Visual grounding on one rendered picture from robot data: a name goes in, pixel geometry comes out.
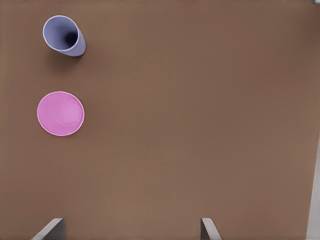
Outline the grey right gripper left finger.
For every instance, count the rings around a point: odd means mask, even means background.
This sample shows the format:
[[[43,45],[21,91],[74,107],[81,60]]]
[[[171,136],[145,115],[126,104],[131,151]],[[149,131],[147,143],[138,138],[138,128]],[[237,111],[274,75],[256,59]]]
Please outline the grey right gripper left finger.
[[[66,240],[66,220],[64,218],[52,219],[31,240]]]

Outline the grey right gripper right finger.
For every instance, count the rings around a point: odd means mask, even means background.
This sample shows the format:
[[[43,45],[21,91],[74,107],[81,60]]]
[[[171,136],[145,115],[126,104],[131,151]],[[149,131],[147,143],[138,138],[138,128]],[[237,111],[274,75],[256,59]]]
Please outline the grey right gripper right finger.
[[[201,240],[221,240],[221,236],[211,218],[200,219]]]

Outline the lavender blue cup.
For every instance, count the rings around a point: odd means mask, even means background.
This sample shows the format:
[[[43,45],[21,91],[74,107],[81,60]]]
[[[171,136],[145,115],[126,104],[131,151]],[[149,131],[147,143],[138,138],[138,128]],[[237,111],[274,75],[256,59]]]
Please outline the lavender blue cup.
[[[45,43],[53,50],[70,57],[82,56],[86,40],[75,21],[65,15],[50,17],[43,25]]]

